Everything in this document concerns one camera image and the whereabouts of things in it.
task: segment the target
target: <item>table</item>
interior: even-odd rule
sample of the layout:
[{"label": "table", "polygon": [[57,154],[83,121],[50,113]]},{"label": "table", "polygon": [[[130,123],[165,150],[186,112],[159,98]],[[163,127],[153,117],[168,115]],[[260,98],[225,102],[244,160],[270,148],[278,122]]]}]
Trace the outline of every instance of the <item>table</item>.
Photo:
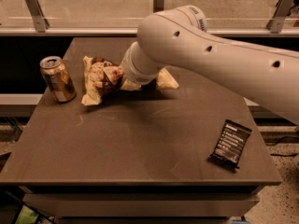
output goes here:
[{"label": "table", "polygon": [[[119,91],[83,106],[85,55],[120,63],[134,37],[74,38],[64,56],[74,100],[46,90],[0,174],[24,201],[56,217],[243,216],[281,177],[244,102],[170,67],[177,90]],[[252,129],[239,170],[210,159],[226,119]]]}]

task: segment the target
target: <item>can lid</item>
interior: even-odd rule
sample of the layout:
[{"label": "can lid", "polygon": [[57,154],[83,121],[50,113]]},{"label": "can lid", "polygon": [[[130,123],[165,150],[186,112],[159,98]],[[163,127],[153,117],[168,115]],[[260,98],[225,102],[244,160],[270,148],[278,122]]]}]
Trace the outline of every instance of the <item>can lid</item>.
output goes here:
[{"label": "can lid", "polygon": [[62,59],[59,56],[49,56],[41,60],[39,65],[44,69],[51,69],[60,65],[61,62]]}]

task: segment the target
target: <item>white robotic arm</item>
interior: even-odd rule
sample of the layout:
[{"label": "white robotic arm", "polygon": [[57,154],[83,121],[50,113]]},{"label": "white robotic arm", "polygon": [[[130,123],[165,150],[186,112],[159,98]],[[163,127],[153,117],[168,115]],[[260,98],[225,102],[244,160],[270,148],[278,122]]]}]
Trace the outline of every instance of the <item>white robotic arm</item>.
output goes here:
[{"label": "white robotic arm", "polygon": [[147,84],[162,67],[173,65],[299,124],[299,52],[210,35],[198,7],[149,15],[123,61],[124,73],[134,83]]}]

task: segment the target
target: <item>black object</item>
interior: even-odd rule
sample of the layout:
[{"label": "black object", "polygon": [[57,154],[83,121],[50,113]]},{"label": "black object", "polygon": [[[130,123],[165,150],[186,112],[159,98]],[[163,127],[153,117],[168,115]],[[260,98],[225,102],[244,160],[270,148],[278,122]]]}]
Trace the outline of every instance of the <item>black object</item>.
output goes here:
[{"label": "black object", "polygon": [[227,119],[211,157],[239,168],[237,164],[251,132],[251,129]]}]

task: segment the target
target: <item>floor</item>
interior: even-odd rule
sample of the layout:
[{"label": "floor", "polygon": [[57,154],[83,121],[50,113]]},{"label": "floor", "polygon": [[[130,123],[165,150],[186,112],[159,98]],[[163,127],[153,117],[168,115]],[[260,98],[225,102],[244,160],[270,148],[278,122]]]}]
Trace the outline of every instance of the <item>floor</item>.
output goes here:
[{"label": "floor", "polygon": [[[50,22],[55,27],[69,26],[75,27],[89,26],[91,23],[97,26],[118,26],[125,27],[137,26],[140,20],[151,12],[151,0],[78,0],[77,4],[70,6],[74,0],[60,0],[59,6],[55,5],[56,0],[42,0],[41,6],[45,8],[45,13],[49,15]],[[86,5],[98,6],[100,9],[91,11],[78,9]],[[272,17],[276,10],[278,0],[165,0],[165,8],[177,7],[186,4],[195,4],[199,6],[206,14],[208,27],[220,28],[261,28],[265,27],[268,19]],[[0,3],[0,26],[16,26],[16,24],[25,24],[28,26],[28,13],[26,7],[19,4],[21,0],[3,0]],[[118,9],[113,16],[111,8],[120,8],[121,5],[127,5],[131,9],[122,12]],[[292,13],[291,18],[296,18],[296,10]],[[99,15],[106,17],[105,22],[99,19]],[[286,26],[292,27],[293,20],[289,19]],[[280,223],[299,223],[299,141],[298,139],[283,139],[278,144],[270,143],[269,135],[278,137],[295,136],[295,127],[291,124],[258,123],[259,129],[264,134],[269,153],[277,166],[283,182],[276,187],[265,187],[260,192],[261,201],[254,206],[247,214],[247,221],[252,224],[280,224]],[[11,134],[8,126],[2,126],[0,135],[0,156],[13,150],[18,142],[10,142]]]}]

